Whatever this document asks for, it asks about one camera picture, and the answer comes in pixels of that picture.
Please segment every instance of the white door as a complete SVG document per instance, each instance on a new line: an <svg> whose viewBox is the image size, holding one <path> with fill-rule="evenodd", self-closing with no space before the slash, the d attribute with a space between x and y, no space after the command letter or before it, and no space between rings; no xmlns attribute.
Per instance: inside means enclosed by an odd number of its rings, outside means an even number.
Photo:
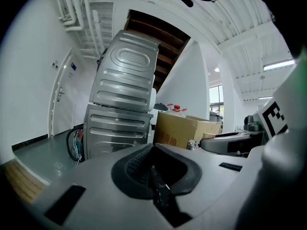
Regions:
<svg viewBox="0 0 307 230"><path fill-rule="evenodd" d="M76 104L76 80L78 67L76 57L71 54L62 66L52 110L53 136L73 128L74 108Z"/></svg>

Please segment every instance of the black cable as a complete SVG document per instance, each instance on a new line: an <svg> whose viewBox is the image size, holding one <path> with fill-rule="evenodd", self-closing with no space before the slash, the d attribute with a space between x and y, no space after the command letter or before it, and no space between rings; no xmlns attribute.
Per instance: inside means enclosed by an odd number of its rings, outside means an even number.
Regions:
<svg viewBox="0 0 307 230"><path fill-rule="evenodd" d="M67 134L67 136L66 136L66 147L67 147L67 152L68 152L70 158L71 158L72 160L74 160L74 161L78 161L79 159L78 159L78 158L75 158L75 157L72 155L71 149L70 149L70 147L69 147L68 140L69 140L69 136L71 135L72 132L74 132L74 131L76 131L76 130L81 130L81 129L83 129L83 126L82 126L82 127L73 128L73 129L71 129L71 130L68 132L68 134Z"/></svg>

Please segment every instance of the white wall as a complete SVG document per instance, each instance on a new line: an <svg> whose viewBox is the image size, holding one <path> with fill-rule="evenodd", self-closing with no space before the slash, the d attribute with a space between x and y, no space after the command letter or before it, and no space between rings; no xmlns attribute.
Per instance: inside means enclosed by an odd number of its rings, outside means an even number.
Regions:
<svg viewBox="0 0 307 230"><path fill-rule="evenodd" d="M188 109L186 115L206 119L209 96L205 71L199 44L189 42L158 92L156 103L178 104Z"/></svg>
<svg viewBox="0 0 307 230"><path fill-rule="evenodd" d="M249 112L245 110L244 102L239 99L239 96L236 91L234 91L234 105L235 105L235 119L234 119L234 125L235 130L243 130L244 128L244 119L247 116L246 112Z"/></svg>
<svg viewBox="0 0 307 230"><path fill-rule="evenodd" d="M235 130L235 119L236 119L235 92L236 91L234 89L234 83L231 78L231 72L230 72L229 65L227 64L227 62L223 59L220 59L218 66L221 71L221 79L223 83L223 93L224 93L223 133L229 133Z"/></svg>
<svg viewBox="0 0 307 230"><path fill-rule="evenodd" d="M51 64L60 64L70 48L77 50L58 16L54 0L30 0L2 42L0 164L13 158L13 144L48 133L49 100L58 73Z"/></svg>
<svg viewBox="0 0 307 230"><path fill-rule="evenodd" d="M87 105L93 103L89 102L90 94L97 73L97 63L95 60L85 59L83 61L85 68L81 69L78 76L77 84L77 103L75 109L75 115L73 118L73 125L80 125L84 123L84 116Z"/></svg>

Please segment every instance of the wire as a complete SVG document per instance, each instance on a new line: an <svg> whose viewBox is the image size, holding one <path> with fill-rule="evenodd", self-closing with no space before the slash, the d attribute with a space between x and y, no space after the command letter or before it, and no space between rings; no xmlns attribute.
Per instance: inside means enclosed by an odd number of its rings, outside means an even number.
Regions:
<svg viewBox="0 0 307 230"><path fill-rule="evenodd" d="M67 152L68 152L70 158L71 158L72 160L74 160L74 161L78 161L78 160L79 160L79 157L76 158L76 157L74 157L74 156L72 155L72 153L71 153L71 149L70 149L70 147L69 147L69 136L70 136L74 131L76 131L76 130L81 130L81 129L83 129L83 127L73 128L73 129L71 129L71 130L67 133L67 136L66 136L66 147L67 147Z"/></svg>
<svg viewBox="0 0 307 230"><path fill-rule="evenodd" d="M77 144L76 144L76 140L77 140L78 134L79 134L79 130L77 131L77 133L75 134L75 136L73 138L73 147L75 149L77 158L79 158L78 148L77 148Z"/></svg>
<svg viewBox="0 0 307 230"><path fill-rule="evenodd" d="M76 162L75 166L78 166L80 160L81 160L82 156L79 158L79 160Z"/></svg>

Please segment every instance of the black slot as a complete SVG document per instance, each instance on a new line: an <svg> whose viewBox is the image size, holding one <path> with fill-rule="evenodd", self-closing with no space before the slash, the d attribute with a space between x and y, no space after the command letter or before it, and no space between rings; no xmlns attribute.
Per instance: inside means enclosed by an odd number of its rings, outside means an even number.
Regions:
<svg viewBox="0 0 307 230"><path fill-rule="evenodd" d="M84 192L85 188L82 186L71 186L45 213L45 217L62 225Z"/></svg>
<svg viewBox="0 0 307 230"><path fill-rule="evenodd" d="M235 164L230 164L230 163L221 163L219 166L232 170L232 171L241 171L241 169L243 168L240 165L235 165Z"/></svg>
<svg viewBox="0 0 307 230"><path fill-rule="evenodd" d="M237 136L239 133L238 132L233 132L233 133L225 133L225 134L220 134L220 135L216 135L215 137L228 137L228 136Z"/></svg>

